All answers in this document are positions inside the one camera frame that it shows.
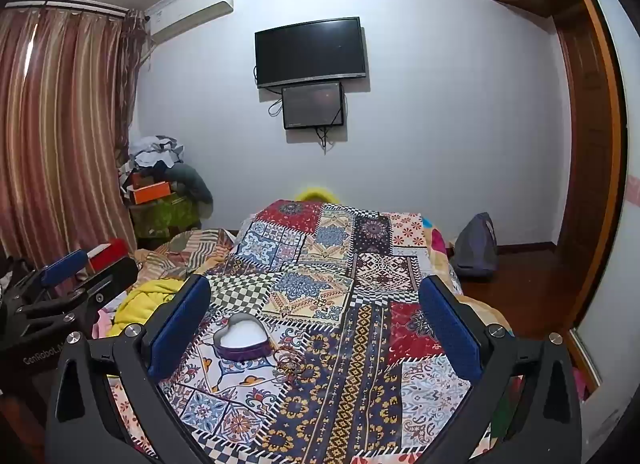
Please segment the heart-shaped purple jewelry box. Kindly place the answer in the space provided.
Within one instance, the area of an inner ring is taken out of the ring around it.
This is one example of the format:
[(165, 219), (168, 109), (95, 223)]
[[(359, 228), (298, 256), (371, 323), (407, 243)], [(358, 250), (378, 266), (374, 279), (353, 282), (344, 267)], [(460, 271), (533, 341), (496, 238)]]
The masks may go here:
[(271, 337), (262, 322), (247, 313), (235, 313), (213, 335), (216, 355), (232, 362), (265, 358), (272, 354)]

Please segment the red box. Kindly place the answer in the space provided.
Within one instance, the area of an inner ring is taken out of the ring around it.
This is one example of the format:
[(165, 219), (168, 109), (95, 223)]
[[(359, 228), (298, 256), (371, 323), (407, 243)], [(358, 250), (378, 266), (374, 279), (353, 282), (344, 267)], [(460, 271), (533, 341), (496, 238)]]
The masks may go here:
[(127, 255), (127, 243), (119, 238), (99, 244), (87, 252), (89, 265), (95, 273), (111, 266)]

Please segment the yellow blanket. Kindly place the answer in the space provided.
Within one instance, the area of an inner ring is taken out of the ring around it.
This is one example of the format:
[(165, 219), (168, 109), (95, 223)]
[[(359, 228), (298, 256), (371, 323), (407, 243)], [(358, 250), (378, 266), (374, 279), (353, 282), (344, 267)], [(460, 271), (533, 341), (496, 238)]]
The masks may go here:
[(128, 325), (145, 325), (158, 307), (172, 301), (183, 281), (177, 279), (150, 280), (130, 291), (117, 307), (106, 337), (122, 333)]

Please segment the green patterned bag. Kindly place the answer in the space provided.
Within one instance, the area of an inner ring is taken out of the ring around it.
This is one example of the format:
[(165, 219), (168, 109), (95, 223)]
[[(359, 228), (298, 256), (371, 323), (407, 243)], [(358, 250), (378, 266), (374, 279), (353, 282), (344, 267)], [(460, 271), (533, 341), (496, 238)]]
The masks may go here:
[(141, 239), (167, 239), (201, 224), (198, 206), (186, 195), (168, 197), (129, 208), (134, 232)]

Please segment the orange box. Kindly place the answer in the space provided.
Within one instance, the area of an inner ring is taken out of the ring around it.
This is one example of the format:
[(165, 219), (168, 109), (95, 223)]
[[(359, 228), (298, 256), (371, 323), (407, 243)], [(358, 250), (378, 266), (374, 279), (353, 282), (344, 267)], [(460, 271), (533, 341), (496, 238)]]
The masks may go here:
[(149, 186), (144, 186), (132, 191), (134, 204), (144, 204), (157, 199), (163, 199), (171, 194), (170, 185), (167, 181), (161, 181)]

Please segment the pile of clothes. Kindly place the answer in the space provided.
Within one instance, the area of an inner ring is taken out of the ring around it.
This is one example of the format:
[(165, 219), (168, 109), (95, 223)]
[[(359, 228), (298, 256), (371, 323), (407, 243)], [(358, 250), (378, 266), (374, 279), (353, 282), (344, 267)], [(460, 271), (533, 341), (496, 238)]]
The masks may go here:
[(151, 135), (129, 145), (128, 160), (118, 169), (120, 190), (134, 202), (134, 177), (152, 180), (153, 185), (166, 183), (170, 190), (190, 198), (201, 218), (209, 218), (214, 210), (214, 197), (200, 173), (183, 160), (183, 144), (174, 137)]

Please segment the striped red curtain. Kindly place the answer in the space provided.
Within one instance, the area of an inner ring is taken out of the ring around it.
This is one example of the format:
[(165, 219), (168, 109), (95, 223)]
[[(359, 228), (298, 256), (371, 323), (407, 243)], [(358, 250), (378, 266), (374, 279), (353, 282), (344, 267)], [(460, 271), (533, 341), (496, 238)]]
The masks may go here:
[(43, 266), (136, 236), (118, 170), (145, 28), (56, 7), (1, 13), (1, 246)]

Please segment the grey backpack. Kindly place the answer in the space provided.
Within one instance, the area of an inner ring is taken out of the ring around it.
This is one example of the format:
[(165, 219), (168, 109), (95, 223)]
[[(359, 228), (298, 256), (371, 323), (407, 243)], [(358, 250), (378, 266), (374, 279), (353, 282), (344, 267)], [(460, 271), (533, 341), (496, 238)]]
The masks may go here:
[(498, 269), (498, 243), (487, 212), (476, 214), (454, 243), (450, 261), (460, 279), (490, 279)]

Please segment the pile of thin bangles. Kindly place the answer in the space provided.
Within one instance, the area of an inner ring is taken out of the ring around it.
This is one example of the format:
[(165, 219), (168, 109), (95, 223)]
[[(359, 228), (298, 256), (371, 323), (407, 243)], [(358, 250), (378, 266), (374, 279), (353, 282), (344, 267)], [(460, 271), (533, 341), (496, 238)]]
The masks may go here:
[(273, 351), (277, 368), (289, 377), (295, 378), (302, 373), (306, 366), (304, 355), (290, 346), (282, 346)]

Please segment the colourful patchwork bed cover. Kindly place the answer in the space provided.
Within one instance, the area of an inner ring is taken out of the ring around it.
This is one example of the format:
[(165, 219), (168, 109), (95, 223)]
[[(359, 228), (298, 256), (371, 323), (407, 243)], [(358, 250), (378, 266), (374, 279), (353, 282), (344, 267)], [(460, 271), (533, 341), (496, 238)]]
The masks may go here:
[[(215, 463), (412, 463), (470, 391), (424, 318), (421, 281), (460, 292), (442, 235), (418, 213), (279, 200), (238, 233), (195, 230), (137, 254), (136, 284), (207, 279), (210, 306), (165, 398)], [(214, 333), (247, 313), (273, 351), (306, 366), (292, 378), (270, 356), (232, 362)]]

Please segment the yellow round object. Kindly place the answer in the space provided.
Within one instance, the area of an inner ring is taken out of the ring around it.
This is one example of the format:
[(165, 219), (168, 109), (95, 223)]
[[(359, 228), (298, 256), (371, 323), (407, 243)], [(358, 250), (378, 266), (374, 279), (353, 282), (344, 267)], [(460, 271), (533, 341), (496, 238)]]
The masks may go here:
[(294, 200), (300, 202), (321, 202), (329, 204), (341, 203), (341, 201), (337, 198), (336, 195), (334, 195), (334, 193), (322, 187), (304, 188), (296, 195)]

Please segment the white air conditioner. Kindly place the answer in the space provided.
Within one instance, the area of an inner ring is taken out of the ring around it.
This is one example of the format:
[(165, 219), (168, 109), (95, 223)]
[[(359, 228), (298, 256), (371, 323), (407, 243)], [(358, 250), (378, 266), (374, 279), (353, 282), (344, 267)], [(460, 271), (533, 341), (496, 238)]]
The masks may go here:
[(146, 11), (154, 44), (163, 44), (233, 12), (233, 0), (166, 0)]

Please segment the wooden wardrobe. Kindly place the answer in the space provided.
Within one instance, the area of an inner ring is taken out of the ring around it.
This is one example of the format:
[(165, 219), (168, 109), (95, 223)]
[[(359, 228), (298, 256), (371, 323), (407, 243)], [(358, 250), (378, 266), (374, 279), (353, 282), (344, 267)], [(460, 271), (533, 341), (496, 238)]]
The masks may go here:
[(570, 177), (556, 245), (559, 281), (572, 292), (561, 332), (588, 392), (602, 383), (579, 322), (612, 251), (626, 171), (626, 110), (620, 65), (597, 0), (493, 0), (553, 21), (570, 99)]

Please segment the small black wall monitor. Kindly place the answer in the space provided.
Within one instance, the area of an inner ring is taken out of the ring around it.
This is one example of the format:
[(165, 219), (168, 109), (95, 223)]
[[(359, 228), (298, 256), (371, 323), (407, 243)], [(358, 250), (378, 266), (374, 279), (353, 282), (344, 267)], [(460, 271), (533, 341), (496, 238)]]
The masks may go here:
[(282, 113), (285, 129), (342, 126), (342, 84), (326, 82), (285, 86), (282, 90)]

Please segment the black wall television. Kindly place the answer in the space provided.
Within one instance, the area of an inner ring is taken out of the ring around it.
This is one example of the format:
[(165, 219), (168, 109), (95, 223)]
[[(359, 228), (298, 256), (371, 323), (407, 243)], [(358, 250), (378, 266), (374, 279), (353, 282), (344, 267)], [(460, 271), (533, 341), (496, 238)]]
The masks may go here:
[(259, 88), (367, 76), (358, 17), (300, 22), (254, 35)]

